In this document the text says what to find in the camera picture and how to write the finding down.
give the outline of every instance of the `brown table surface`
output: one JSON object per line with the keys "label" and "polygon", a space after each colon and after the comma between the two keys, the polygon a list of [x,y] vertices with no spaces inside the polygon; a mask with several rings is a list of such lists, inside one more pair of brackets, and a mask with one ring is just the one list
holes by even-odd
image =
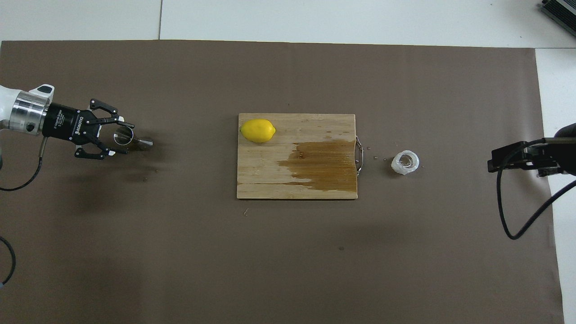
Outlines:
{"label": "brown table surface", "polygon": [[[117,107],[155,147],[89,161],[51,139],[37,179],[0,193],[18,258],[1,323],[563,322],[551,210],[509,240],[486,171],[543,136],[533,49],[3,42],[0,84],[42,83]],[[237,200],[241,112],[355,114],[358,199]],[[40,138],[1,140],[0,183],[19,185]],[[405,149],[420,168],[396,175]],[[503,179],[515,230],[550,190]]]}

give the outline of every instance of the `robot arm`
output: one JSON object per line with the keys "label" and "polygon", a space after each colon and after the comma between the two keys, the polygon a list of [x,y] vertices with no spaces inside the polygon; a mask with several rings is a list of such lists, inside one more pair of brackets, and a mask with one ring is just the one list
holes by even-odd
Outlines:
{"label": "robot arm", "polygon": [[[102,160],[116,152],[99,140],[102,125],[118,124],[134,128],[119,115],[118,109],[102,101],[91,99],[90,110],[78,110],[53,103],[54,87],[41,85],[29,92],[0,86],[0,130],[15,130],[30,135],[42,133],[45,137],[55,137],[76,144],[74,156],[83,159]],[[110,114],[107,118],[97,118],[92,111],[104,110]],[[91,143],[100,149],[100,153],[87,153],[82,147]]]}

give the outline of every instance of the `yellow lemon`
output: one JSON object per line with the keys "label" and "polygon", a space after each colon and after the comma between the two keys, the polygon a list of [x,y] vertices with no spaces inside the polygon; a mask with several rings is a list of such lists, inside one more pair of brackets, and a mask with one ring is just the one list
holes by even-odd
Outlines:
{"label": "yellow lemon", "polygon": [[264,143],[274,136],[276,128],[268,119],[251,119],[240,127],[240,132],[248,141]]}

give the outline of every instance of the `wooden cutting board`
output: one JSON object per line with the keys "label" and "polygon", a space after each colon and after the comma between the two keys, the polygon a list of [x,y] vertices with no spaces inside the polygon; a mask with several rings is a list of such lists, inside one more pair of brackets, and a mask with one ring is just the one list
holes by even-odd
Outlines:
{"label": "wooden cutting board", "polygon": [[268,119],[266,143],[238,131],[238,199],[356,199],[356,121],[353,114],[240,114]]}

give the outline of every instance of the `white panel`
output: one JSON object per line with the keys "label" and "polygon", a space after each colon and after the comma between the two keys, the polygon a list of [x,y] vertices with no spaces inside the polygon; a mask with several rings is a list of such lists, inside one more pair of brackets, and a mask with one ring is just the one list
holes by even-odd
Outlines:
{"label": "white panel", "polygon": [[[576,50],[536,50],[538,79],[544,121],[544,135],[552,137],[563,126],[576,123]],[[548,178],[555,193],[576,179],[571,175]],[[564,305],[564,320],[576,323],[576,189],[559,198],[552,206],[556,254]]]}
{"label": "white panel", "polygon": [[0,40],[157,39],[160,0],[1,0]]}
{"label": "white panel", "polygon": [[164,0],[161,39],[576,47],[538,0]]}

